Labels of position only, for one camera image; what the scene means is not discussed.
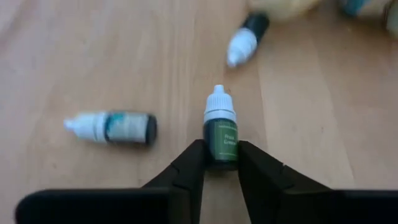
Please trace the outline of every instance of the white dropper tip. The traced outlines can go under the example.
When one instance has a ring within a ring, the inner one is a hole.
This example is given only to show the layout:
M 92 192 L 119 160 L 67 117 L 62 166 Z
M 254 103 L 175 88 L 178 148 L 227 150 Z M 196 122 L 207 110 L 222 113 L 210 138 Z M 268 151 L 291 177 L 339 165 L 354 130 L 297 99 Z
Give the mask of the white dropper tip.
M 75 129 L 75 122 L 72 119 L 63 120 L 63 127 L 68 131 L 73 131 Z
M 239 54 L 236 51 L 230 51 L 228 52 L 228 58 L 227 58 L 227 64 L 230 68 L 236 67 L 240 62 L 242 61 L 241 59 L 241 54 Z
M 214 93 L 224 93 L 224 86 L 223 85 L 215 85 Z

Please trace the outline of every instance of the wooden table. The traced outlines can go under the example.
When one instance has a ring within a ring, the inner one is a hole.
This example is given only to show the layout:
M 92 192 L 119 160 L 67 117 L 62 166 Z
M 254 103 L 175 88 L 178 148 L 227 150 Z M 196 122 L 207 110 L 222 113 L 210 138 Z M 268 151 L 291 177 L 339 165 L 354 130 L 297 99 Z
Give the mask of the wooden table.
M 398 45 L 332 1 L 273 24 L 225 66 L 245 0 L 9 0 L 0 5 L 0 223 L 49 188 L 140 187 L 201 138 L 224 84 L 239 137 L 336 188 L 398 188 Z M 151 150 L 80 141 L 80 111 L 154 113 Z M 206 176 L 202 223 L 249 223 L 238 177 Z

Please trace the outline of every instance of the green bottle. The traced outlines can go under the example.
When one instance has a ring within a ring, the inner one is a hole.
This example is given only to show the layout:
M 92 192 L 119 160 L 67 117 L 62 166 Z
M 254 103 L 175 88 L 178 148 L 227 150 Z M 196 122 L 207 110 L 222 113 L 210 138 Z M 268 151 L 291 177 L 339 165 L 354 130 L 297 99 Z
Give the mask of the green bottle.
M 209 169 L 236 170 L 238 168 L 238 127 L 232 97 L 216 85 L 207 98 L 203 137 L 211 154 Z

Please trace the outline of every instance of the dropper bottle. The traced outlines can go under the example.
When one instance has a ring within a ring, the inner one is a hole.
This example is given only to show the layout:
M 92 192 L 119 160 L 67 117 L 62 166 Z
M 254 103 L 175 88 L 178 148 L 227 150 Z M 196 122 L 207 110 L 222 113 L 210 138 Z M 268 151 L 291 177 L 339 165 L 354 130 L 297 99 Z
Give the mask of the dropper bottle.
M 63 121 L 66 130 L 94 142 L 151 146 L 157 136 L 157 120 L 152 114 L 129 111 L 80 113 Z
M 232 97 L 223 85 L 216 85 L 207 98 L 203 137 L 211 154 L 209 169 L 238 168 L 238 127 Z
M 229 43 L 228 66 L 234 68 L 247 62 L 256 51 L 268 27 L 269 19 L 264 13 L 251 13 Z

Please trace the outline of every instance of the black holder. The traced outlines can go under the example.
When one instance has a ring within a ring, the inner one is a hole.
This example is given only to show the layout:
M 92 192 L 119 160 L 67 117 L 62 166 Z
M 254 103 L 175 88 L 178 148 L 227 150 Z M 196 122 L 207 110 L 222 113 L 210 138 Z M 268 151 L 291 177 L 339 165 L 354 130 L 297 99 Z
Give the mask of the black holder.
M 16 208 L 17 224 L 191 223 L 200 219 L 210 153 L 194 141 L 136 189 L 43 190 Z M 332 190 L 239 142 L 239 181 L 251 223 L 395 223 L 398 191 Z

